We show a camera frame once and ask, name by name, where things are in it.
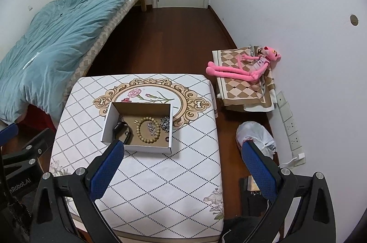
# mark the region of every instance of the wooden bead bracelet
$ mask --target wooden bead bracelet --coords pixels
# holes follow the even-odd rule
[[[155,127],[156,127],[156,135],[153,137],[153,139],[146,139],[146,138],[143,138],[141,136],[141,133],[140,133],[140,127],[141,127],[141,124],[145,121],[150,121],[150,122],[153,122],[155,124]],[[159,126],[159,123],[152,117],[145,117],[145,118],[142,118],[140,121],[137,121],[136,123],[136,133],[138,134],[139,136],[139,139],[145,143],[153,143],[155,141],[158,140],[159,136],[160,136],[160,126]]]

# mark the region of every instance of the white box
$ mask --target white box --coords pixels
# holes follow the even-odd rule
[[[105,125],[103,127],[101,137],[101,142],[107,146],[114,140],[113,129],[115,128],[120,115],[123,116],[133,133],[131,143],[124,145],[126,151],[172,154],[172,104],[111,102],[107,110]],[[141,118],[146,116],[154,117],[158,122],[160,122],[160,118],[163,116],[169,116],[170,118],[169,133],[165,133],[165,131],[161,130],[159,139],[153,144],[142,142],[136,134],[136,124],[134,123],[135,119],[139,121]],[[143,134],[143,132],[149,131],[147,128],[145,130],[142,125],[141,132]]]

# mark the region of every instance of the plush toy head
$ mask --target plush toy head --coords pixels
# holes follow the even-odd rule
[[[265,46],[261,50],[261,54],[264,55],[270,61],[276,61],[281,58],[281,55],[278,52],[276,52],[274,48],[268,46]]]

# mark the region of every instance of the silver screw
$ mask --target silver screw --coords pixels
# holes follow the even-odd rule
[[[78,175],[78,176],[81,176],[82,174],[84,174],[86,172],[86,170],[83,168],[83,167],[80,167],[78,168],[75,173]]]
[[[49,172],[46,172],[43,174],[42,179],[47,180],[50,176],[51,174]]]
[[[291,171],[287,168],[282,168],[281,170],[281,173],[284,174],[285,176],[289,176],[291,174]]]
[[[320,172],[317,172],[316,173],[316,178],[322,180],[324,178],[324,175],[322,173],[320,173]]]

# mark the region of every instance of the pink panther plush toy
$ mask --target pink panther plush toy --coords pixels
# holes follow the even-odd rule
[[[261,75],[264,74],[271,61],[276,61],[281,58],[281,55],[276,52],[275,49],[267,46],[260,49],[259,53],[260,55],[257,57],[252,57],[247,54],[239,54],[237,57],[237,65],[239,69],[232,67],[220,67],[216,66],[213,62],[209,62],[206,72],[211,76],[256,82]],[[241,61],[244,59],[257,60],[249,72],[242,69]]]

